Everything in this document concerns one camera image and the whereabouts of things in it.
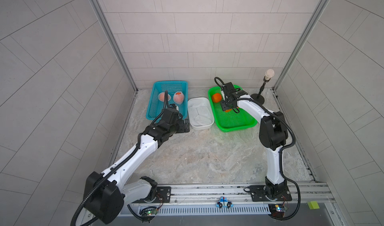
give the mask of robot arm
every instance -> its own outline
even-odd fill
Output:
[[[300,207],[300,189],[297,183],[286,177],[283,172],[283,150],[292,147],[296,142],[295,135],[285,122],[283,113],[266,109],[253,100],[245,91],[240,88],[234,88],[232,83],[224,84],[218,77],[215,77],[215,82],[222,91],[223,100],[220,102],[220,105],[223,111],[233,109],[235,113],[239,113],[240,111],[235,111],[235,108],[242,108],[260,124],[259,139],[262,145],[266,147],[268,164],[267,175],[265,177],[265,189],[263,191],[264,196],[271,201],[284,197],[284,199],[289,198],[288,201],[290,201],[292,198],[289,194],[287,181],[290,181],[296,186],[298,204],[295,211],[285,218],[271,216],[273,219],[279,220],[291,219]],[[286,145],[288,132],[292,137],[292,142]]]
[[[85,208],[95,218],[85,223],[89,225],[100,219],[103,223],[112,222],[124,205],[136,200],[151,201],[157,192],[157,183],[149,177],[125,185],[132,173],[153,152],[174,133],[189,132],[189,120],[175,108],[165,108],[158,123],[152,122],[140,133],[137,143],[128,152],[102,173],[91,173],[85,184],[83,202],[75,212],[71,226],[76,225],[80,211]]]

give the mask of vent slot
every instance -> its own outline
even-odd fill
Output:
[[[218,208],[215,205],[164,205],[157,216],[182,215],[234,215],[234,214],[271,214],[267,204],[237,204],[231,208]],[[130,213],[121,212],[121,216],[131,216]]]

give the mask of lamp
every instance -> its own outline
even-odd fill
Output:
[[[263,85],[261,86],[260,88],[260,91],[258,94],[252,94],[251,95],[251,98],[253,98],[253,100],[259,102],[260,104],[264,104],[265,102],[265,99],[264,97],[261,95],[262,91],[264,90],[264,87],[265,87],[265,84],[267,82],[269,82],[269,80],[271,80],[271,78],[275,75],[275,71],[273,69],[268,69],[266,72],[265,72],[265,76],[263,78]]]

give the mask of light bulb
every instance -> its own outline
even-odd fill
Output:
[[[268,69],[266,72],[265,72],[265,77],[264,79],[266,81],[268,81],[269,79],[271,79],[271,77],[273,77],[275,75],[275,71],[273,69]]]

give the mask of white basket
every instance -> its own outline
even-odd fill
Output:
[[[194,130],[212,127],[215,122],[212,108],[207,98],[192,98],[188,100],[189,123]]]

